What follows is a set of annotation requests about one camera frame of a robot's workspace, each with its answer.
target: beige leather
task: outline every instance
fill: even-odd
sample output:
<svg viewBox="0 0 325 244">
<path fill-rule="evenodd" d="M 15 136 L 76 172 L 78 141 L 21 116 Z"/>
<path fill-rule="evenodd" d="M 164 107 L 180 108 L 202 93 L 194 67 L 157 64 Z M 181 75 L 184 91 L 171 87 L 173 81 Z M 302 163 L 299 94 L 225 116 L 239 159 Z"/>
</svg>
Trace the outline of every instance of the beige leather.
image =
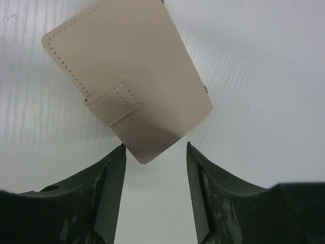
<svg viewBox="0 0 325 244">
<path fill-rule="evenodd" d="M 91 112 L 142 164 L 212 109 L 160 0 L 99 1 L 46 34 L 42 44 Z"/>
</svg>

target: magnetic closure tab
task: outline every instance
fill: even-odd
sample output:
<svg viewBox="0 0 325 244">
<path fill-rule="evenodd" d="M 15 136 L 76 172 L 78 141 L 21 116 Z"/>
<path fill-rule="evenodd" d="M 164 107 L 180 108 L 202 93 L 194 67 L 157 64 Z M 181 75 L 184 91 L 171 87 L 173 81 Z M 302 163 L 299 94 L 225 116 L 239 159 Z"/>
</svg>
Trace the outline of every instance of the magnetic closure tab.
<svg viewBox="0 0 325 244">
<path fill-rule="evenodd" d="M 141 106 L 139 96 L 127 79 L 114 85 L 91 100 L 85 100 L 90 111 L 105 125 L 112 126 Z"/>
</svg>

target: white table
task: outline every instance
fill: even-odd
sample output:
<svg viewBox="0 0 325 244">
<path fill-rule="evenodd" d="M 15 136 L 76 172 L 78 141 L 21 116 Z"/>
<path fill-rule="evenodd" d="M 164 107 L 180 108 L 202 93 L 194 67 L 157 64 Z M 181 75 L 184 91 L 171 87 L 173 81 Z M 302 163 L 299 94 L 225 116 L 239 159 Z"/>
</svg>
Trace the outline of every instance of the white table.
<svg viewBox="0 0 325 244">
<path fill-rule="evenodd" d="M 93 2 L 0 0 L 2 189 L 38 191 L 120 144 L 83 105 L 40 42 Z M 165 5 L 214 110 L 150 164 L 140 165 L 128 154 L 116 244 L 196 243 L 187 141 L 263 187 L 325 180 L 324 1 L 165 0 Z"/>
</svg>

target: black plastic part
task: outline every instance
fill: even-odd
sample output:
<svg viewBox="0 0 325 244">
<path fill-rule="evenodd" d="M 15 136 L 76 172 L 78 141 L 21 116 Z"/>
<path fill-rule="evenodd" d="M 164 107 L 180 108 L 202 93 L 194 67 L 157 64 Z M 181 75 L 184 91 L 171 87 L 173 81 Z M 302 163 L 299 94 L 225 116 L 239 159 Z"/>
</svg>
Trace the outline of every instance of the black plastic part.
<svg viewBox="0 0 325 244">
<path fill-rule="evenodd" d="M 213 164 L 190 143 L 187 171 L 199 244 L 325 243 L 325 183 L 264 189 Z"/>
<path fill-rule="evenodd" d="M 40 192 L 0 191 L 0 243 L 105 243 L 94 226 L 107 181 L 112 185 L 106 202 L 112 209 L 102 229 L 107 232 L 106 243 L 114 243 L 125 165 L 121 145 L 98 163 Z"/>
</svg>

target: beige wallet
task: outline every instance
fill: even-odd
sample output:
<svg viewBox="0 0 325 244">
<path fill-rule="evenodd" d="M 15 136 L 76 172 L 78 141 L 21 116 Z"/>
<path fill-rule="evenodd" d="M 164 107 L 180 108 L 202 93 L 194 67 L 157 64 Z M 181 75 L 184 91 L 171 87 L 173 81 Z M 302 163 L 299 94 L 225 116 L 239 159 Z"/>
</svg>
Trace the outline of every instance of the beige wallet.
<svg viewBox="0 0 325 244">
<path fill-rule="evenodd" d="M 105 0 L 42 38 L 85 105 L 145 164 L 212 110 L 160 0 Z"/>
</svg>

